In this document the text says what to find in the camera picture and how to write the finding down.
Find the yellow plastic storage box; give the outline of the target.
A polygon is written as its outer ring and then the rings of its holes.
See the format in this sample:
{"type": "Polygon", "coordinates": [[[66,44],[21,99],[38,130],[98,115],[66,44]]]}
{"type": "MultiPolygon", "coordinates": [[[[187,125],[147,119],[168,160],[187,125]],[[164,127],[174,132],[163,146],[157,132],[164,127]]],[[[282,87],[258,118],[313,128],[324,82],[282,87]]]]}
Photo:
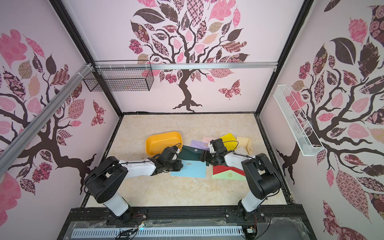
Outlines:
{"type": "Polygon", "coordinates": [[[179,132],[152,135],[146,140],[146,153],[154,156],[161,154],[166,147],[172,146],[177,146],[179,149],[183,147],[182,136],[179,132]]]}

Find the dark green envelope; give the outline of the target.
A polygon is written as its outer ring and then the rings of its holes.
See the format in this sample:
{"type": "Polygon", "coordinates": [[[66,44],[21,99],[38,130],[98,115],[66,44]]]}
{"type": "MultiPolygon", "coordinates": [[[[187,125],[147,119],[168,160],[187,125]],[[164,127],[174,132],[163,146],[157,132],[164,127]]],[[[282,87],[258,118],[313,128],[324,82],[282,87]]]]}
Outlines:
{"type": "Polygon", "coordinates": [[[198,148],[193,148],[190,146],[183,146],[180,153],[178,154],[178,159],[185,161],[201,161],[201,155],[205,150],[198,148]]]}

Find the purple envelope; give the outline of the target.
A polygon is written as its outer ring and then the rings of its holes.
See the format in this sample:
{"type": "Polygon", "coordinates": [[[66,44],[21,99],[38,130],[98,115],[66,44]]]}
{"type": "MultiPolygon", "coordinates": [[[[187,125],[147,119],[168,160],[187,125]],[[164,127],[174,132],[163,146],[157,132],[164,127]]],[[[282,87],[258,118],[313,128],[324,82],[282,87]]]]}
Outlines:
{"type": "Polygon", "coordinates": [[[200,150],[206,150],[206,151],[210,150],[208,143],[204,143],[204,142],[197,141],[197,140],[192,140],[190,147],[200,149],[200,150]]]}

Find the light blue envelope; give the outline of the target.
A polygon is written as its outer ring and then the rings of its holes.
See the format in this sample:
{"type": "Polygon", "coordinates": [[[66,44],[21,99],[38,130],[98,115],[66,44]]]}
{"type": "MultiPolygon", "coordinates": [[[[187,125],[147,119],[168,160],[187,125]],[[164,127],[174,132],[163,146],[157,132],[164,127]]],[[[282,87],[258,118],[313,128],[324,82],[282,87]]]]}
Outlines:
{"type": "Polygon", "coordinates": [[[179,172],[171,172],[173,177],[206,178],[206,164],[200,161],[182,160],[183,167],[179,172]]]}

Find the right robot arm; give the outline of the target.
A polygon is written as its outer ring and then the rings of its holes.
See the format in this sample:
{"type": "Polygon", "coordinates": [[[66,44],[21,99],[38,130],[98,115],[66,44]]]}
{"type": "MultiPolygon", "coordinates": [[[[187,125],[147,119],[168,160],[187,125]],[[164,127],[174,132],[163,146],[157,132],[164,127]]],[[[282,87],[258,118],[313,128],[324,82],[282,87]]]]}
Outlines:
{"type": "Polygon", "coordinates": [[[282,188],[282,179],[266,154],[250,156],[228,150],[222,139],[210,141],[209,149],[203,151],[199,160],[212,166],[231,167],[244,172],[250,191],[235,210],[242,221],[255,215],[262,203],[277,195],[282,188]]]}

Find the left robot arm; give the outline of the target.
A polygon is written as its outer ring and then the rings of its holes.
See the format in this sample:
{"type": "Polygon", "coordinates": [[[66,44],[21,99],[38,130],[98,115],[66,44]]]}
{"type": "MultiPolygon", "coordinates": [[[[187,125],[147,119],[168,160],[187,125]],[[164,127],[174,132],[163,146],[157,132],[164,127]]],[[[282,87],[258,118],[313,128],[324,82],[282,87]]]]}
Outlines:
{"type": "Polygon", "coordinates": [[[128,202],[118,193],[123,181],[141,176],[156,176],[161,173],[179,172],[183,168],[178,158],[178,145],[166,147],[161,154],[139,162],[119,161],[111,156],[85,178],[85,188],[99,204],[106,206],[114,218],[123,225],[134,218],[128,202]]]}

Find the light green envelope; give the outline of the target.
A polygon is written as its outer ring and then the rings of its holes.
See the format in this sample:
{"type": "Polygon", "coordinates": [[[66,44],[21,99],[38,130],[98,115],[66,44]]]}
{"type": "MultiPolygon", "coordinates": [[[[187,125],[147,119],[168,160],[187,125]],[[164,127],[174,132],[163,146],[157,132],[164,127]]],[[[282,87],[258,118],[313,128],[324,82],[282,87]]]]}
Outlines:
{"type": "Polygon", "coordinates": [[[234,180],[234,181],[245,181],[246,177],[242,174],[239,174],[233,170],[225,170],[225,171],[218,171],[213,169],[212,174],[213,179],[221,179],[221,180],[234,180]]]}

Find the pink envelope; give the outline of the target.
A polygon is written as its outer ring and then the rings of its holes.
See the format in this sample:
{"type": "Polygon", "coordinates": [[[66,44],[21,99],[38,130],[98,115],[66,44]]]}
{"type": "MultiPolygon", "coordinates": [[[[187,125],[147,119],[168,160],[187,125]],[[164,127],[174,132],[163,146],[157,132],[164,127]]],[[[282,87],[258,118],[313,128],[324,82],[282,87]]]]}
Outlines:
{"type": "Polygon", "coordinates": [[[203,140],[202,142],[203,143],[210,143],[212,140],[214,140],[215,138],[212,138],[212,137],[203,137],[203,140]]]}

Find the yellow envelope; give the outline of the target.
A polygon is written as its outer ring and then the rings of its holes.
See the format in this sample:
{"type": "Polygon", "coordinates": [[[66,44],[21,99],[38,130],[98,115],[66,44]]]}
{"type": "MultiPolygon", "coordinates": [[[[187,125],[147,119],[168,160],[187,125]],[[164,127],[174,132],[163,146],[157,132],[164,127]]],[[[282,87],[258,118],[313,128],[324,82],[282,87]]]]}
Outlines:
{"type": "Polygon", "coordinates": [[[227,148],[228,151],[235,150],[238,147],[239,142],[232,133],[228,133],[220,137],[220,139],[223,140],[224,146],[227,148]]]}

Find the beige envelope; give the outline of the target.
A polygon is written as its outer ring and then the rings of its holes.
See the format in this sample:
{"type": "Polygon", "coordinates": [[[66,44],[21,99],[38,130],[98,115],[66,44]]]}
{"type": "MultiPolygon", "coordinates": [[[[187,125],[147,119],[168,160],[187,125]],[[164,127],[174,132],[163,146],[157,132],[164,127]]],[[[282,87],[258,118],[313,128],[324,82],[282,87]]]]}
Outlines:
{"type": "Polygon", "coordinates": [[[238,141],[236,152],[248,154],[249,156],[254,154],[252,139],[237,136],[236,140],[238,141]]]}

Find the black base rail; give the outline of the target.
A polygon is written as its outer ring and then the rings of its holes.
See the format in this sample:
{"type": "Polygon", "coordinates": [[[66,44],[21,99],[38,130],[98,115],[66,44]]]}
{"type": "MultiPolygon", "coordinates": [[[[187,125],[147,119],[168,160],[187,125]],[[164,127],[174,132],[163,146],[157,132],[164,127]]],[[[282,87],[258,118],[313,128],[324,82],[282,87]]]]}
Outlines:
{"type": "MultiPolygon", "coordinates": [[[[240,217],[234,214],[237,206],[191,206],[191,207],[133,207],[134,220],[139,221],[143,217],[149,220],[197,220],[197,219],[220,219],[228,223],[245,225],[240,217]]],[[[315,240],[317,237],[309,222],[302,205],[262,205],[256,213],[258,223],[265,222],[261,213],[271,218],[301,218],[309,231],[309,238],[315,240]]],[[[117,225],[115,216],[108,208],[74,208],[70,213],[59,233],[58,239],[63,240],[72,222],[109,222],[117,225]]]]}

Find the aluminium rail back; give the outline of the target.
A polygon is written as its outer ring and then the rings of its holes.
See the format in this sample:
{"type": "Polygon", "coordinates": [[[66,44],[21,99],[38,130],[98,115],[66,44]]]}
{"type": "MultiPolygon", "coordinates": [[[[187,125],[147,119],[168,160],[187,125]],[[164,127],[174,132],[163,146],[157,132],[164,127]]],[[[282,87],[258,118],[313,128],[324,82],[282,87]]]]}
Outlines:
{"type": "Polygon", "coordinates": [[[243,63],[193,63],[193,64],[110,64],[96,65],[97,70],[101,69],[118,69],[124,70],[141,68],[144,70],[211,70],[211,69],[275,69],[277,62],[243,62],[243,63]]]}

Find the aluminium rail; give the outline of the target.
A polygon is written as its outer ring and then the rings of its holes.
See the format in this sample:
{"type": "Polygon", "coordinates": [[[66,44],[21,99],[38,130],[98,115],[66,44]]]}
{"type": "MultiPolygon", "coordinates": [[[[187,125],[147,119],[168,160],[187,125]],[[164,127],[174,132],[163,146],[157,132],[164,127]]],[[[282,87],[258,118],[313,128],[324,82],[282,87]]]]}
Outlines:
{"type": "Polygon", "coordinates": [[[97,70],[101,69],[118,69],[124,70],[141,68],[144,70],[211,70],[211,69],[275,69],[277,62],[243,62],[243,63],[193,63],[193,64],[110,64],[96,65],[97,70]]]}
{"type": "Polygon", "coordinates": [[[70,82],[66,84],[47,104],[47,106],[42,109],[42,111],[30,124],[27,125],[22,133],[9,144],[7,149],[1,155],[1,175],[7,172],[13,162],[19,157],[35,135],[37,135],[37,133],[42,129],[43,125],[53,117],[56,110],[61,107],[67,97],[71,95],[85,76],[91,73],[93,69],[94,68],[90,63],[82,66],[82,68],[71,78],[70,82]]]}

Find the aluminium rail left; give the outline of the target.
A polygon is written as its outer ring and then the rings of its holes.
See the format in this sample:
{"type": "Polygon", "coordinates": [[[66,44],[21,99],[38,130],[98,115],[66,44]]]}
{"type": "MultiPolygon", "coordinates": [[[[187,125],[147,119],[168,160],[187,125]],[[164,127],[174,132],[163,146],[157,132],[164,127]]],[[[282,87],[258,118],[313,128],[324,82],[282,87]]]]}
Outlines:
{"type": "Polygon", "coordinates": [[[94,68],[90,63],[82,66],[82,68],[71,78],[70,82],[66,84],[47,104],[47,106],[42,109],[42,111],[30,124],[27,125],[22,133],[9,144],[7,149],[1,155],[1,175],[7,172],[13,162],[19,157],[35,135],[37,135],[37,133],[42,129],[43,125],[53,117],[56,110],[61,107],[67,97],[71,95],[85,76],[91,73],[93,69],[94,68]]]}

